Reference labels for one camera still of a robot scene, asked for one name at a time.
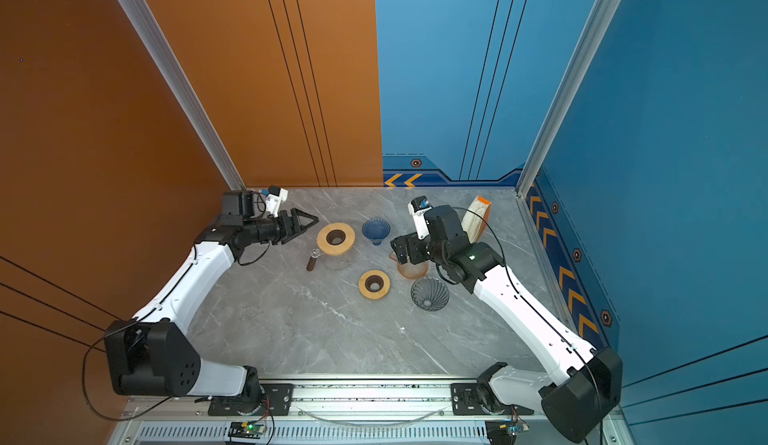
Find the wooden dripper ring stand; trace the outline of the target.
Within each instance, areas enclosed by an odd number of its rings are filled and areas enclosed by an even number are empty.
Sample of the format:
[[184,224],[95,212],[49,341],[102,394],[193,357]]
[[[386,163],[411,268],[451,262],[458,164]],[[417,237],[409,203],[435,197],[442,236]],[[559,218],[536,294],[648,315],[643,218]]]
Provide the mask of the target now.
[[335,222],[320,230],[316,243],[322,254],[341,256],[353,248],[355,240],[355,230],[349,224]]

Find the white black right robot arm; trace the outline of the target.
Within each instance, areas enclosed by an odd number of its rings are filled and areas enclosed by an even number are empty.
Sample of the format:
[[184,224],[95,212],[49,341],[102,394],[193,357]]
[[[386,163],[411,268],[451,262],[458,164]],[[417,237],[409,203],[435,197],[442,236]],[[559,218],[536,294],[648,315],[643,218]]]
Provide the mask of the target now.
[[482,408],[492,415],[513,415],[520,407],[542,413],[564,438],[584,441],[620,402],[617,352],[596,348],[557,319],[514,275],[501,247],[469,239],[457,208],[419,196],[408,209],[415,230],[391,240],[397,261],[433,262],[442,280],[490,306],[544,368],[489,367],[477,379]]

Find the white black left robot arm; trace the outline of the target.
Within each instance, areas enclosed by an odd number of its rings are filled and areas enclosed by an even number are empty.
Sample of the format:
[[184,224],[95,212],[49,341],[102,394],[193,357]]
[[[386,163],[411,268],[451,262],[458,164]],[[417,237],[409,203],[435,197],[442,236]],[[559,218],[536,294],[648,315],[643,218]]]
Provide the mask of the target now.
[[103,344],[117,394],[207,399],[210,414],[265,412],[267,395],[257,370],[202,358],[187,332],[218,279],[240,263],[249,246],[283,245],[318,223],[313,214],[283,209],[287,197],[277,186],[224,193],[220,213],[172,278],[131,319],[110,325]]

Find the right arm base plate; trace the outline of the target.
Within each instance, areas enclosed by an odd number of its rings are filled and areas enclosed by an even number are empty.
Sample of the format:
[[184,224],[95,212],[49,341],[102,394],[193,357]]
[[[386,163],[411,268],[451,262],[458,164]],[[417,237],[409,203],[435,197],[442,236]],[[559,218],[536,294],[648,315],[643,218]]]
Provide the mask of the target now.
[[504,415],[532,416],[534,411],[519,405],[487,402],[481,397],[476,382],[457,382],[450,385],[452,413],[455,416]]

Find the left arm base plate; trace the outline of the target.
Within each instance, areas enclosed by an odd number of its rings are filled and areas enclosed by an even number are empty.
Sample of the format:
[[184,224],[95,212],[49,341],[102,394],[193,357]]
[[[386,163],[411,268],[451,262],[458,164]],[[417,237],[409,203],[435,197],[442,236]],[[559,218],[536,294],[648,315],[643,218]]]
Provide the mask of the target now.
[[261,417],[265,414],[276,417],[287,416],[293,401],[292,383],[261,384],[256,392],[235,397],[213,397],[207,414],[209,416]]

